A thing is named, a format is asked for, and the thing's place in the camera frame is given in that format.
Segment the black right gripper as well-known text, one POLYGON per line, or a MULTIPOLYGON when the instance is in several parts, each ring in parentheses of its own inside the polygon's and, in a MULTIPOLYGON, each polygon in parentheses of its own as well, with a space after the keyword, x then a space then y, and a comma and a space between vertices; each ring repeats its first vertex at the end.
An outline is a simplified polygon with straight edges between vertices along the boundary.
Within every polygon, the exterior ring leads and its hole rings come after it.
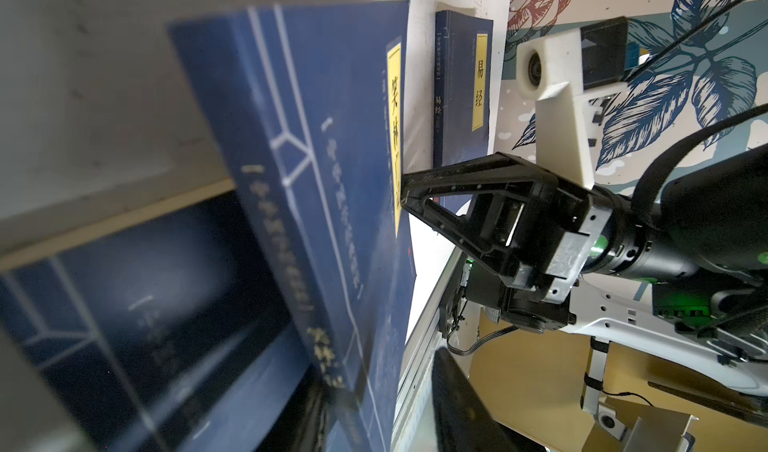
POLYGON ((607 199, 505 153, 405 174, 401 202, 505 286, 552 304, 568 297, 611 215, 607 199), (471 196, 465 214, 433 199, 453 194, 471 196))

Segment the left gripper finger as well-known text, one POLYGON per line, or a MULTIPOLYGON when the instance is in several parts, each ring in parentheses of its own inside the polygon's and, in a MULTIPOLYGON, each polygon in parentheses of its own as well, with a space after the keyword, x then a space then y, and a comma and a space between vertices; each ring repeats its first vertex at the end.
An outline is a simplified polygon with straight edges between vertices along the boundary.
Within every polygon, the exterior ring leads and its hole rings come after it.
POLYGON ((438 451, 546 450, 492 418, 445 347, 434 353, 431 384, 438 451))

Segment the blue book yellow label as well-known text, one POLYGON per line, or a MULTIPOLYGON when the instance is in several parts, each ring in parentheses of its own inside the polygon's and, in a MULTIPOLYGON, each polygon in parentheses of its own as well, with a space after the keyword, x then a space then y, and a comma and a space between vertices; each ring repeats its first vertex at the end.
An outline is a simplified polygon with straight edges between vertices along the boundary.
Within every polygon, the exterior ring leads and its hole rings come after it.
POLYGON ((343 437, 387 451, 416 270, 401 207, 405 0, 168 27, 343 437))

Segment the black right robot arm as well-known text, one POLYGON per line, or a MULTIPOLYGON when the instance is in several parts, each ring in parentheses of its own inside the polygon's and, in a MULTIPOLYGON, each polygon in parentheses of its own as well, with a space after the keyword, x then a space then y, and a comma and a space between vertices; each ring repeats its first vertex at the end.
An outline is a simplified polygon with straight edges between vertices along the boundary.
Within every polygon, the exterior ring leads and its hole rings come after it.
POLYGON ((631 196, 585 189, 497 153, 407 174, 402 206, 466 256, 441 328, 461 302, 506 332, 586 335, 581 408, 616 438, 601 402, 609 348, 676 363, 747 397, 767 422, 767 150, 673 178, 696 146, 766 113, 755 106, 691 134, 653 161, 631 196))

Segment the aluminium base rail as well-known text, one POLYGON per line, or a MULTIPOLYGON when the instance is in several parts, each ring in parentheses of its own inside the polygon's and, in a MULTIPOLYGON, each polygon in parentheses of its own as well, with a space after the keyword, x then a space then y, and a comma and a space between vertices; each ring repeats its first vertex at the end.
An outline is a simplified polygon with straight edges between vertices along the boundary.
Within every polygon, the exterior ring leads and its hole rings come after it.
POLYGON ((422 436, 427 440, 435 438, 431 371, 434 352, 444 342, 438 328, 439 306, 463 258, 458 249, 449 256, 405 344, 391 439, 392 451, 410 451, 414 440, 422 436))

